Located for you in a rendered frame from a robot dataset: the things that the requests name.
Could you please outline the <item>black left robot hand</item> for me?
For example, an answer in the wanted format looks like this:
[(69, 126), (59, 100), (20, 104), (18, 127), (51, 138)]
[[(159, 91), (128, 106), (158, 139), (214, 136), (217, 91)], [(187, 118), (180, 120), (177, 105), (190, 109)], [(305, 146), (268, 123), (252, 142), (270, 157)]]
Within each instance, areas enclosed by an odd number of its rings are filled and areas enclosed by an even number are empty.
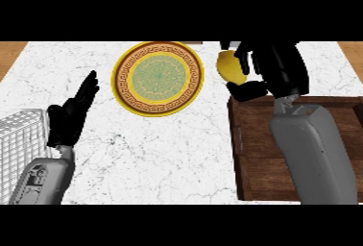
[(75, 96), (66, 99), (62, 106), (50, 105), (47, 108), (50, 118), (49, 147), (77, 144), (97, 91), (96, 71), (93, 70), (81, 83)]

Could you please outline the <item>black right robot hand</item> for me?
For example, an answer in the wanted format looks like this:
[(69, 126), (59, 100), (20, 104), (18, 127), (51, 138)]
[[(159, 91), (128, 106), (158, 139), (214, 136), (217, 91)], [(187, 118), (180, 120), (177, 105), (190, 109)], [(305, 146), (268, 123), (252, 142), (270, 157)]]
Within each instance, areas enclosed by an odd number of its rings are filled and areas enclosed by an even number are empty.
[[(308, 70), (296, 41), (249, 41), (236, 48), (246, 82), (237, 86), (227, 82), (227, 89), (239, 102), (254, 100), (268, 93), (274, 98), (308, 94)], [(221, 51), (231, 50), (229, 41), (220, 42)]]

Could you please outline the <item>yellow lemon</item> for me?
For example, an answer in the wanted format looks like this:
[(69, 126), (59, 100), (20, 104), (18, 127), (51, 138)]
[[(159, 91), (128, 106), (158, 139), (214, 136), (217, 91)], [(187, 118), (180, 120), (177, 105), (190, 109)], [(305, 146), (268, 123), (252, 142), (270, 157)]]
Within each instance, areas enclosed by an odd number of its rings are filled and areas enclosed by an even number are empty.
[(240, 86), (246, 82), (246, 75), (242, 73), (239, 59), (234, 53), (234, 50), (226, 50), (218, 53), (217, 72), (226, 82)]

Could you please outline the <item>yellow patterned plate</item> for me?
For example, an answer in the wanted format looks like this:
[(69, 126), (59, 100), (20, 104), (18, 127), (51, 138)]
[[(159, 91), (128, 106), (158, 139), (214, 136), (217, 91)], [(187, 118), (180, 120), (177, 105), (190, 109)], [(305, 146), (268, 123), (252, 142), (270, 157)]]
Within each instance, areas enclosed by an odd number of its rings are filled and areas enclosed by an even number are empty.
[(121, 55), (110, 75), (119, 105), (143, 117), (164, 117), (195, 101), (203, 66), (195, 50), (178, 41), (144, 41)]

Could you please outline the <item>brown wooden tray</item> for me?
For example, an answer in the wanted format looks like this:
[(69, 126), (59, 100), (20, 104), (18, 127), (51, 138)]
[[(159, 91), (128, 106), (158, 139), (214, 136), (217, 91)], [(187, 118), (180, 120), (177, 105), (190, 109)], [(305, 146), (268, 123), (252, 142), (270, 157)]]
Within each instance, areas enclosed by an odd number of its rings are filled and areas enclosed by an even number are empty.
[[(236, 171), (236, 197), (242, 201), (298, 201), (282, 153), (270, 132), (271, 96), (248, 102), (230, 98), (229, 117)], [(363, 203), (363, 96), (302, 96), (295, 105), (317, 104), (335, 118)]]

